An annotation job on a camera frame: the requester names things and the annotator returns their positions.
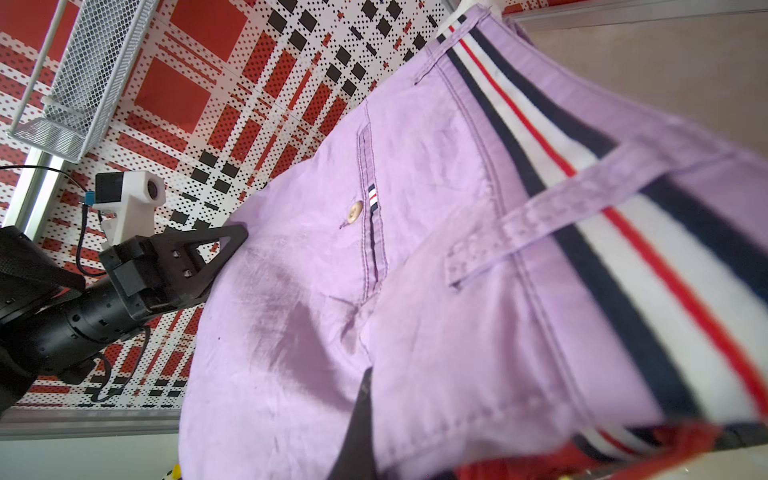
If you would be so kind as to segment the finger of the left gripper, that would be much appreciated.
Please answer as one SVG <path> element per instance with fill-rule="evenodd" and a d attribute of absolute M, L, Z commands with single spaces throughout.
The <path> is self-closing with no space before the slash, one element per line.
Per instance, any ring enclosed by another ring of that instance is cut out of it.
<path fill-rule="evenodd" d="M 206 294 L 248 238 L 244 225 L 161 235 L 161 271 L 175 294 Z"/>

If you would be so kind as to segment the purple garment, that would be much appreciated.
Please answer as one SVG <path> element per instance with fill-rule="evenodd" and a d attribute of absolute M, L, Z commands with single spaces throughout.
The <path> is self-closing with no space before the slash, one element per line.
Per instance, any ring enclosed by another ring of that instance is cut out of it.
<path fill-rule="evenodd" d="M 763 422 L 766 207 L 763 158 L 470 7 L 232 215 L 182 473 L 326 479 L 368 368 L 380 479 Z"/>

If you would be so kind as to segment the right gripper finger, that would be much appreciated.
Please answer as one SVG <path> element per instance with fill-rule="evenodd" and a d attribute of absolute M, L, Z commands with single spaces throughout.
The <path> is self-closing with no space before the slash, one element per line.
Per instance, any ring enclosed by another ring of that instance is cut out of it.
<path fill-rule="evenodd" d="M 372 369 L 362 377 L 358 395 L 339 455 L 328 480 L 376 480 L 373 451 Z"/>

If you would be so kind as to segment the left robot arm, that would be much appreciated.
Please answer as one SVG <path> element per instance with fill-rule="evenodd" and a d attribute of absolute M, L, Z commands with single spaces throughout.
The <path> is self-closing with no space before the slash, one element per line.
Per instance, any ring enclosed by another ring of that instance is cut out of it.
<path fill-rule="evenodd" d="M 40 376 L 82 382 L 109 345 L 167 313 L 205 302 L 245 243 L 241 224 L 135 236 L 101 252 L 92 285 L 57 266 L 14 226 L 1 230 L 1 408 Z"/>

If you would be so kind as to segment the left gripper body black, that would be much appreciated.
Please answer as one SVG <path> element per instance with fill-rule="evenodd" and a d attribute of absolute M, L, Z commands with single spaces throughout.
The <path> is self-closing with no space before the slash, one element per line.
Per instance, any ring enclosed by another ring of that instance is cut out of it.
<path fill-rule="evenodd" d="M 134 236 L 99 254 L 115 290 L 133 318 L 151 318 L 207 300 L 210 270 L 198 248 L 203 231 Z"/>

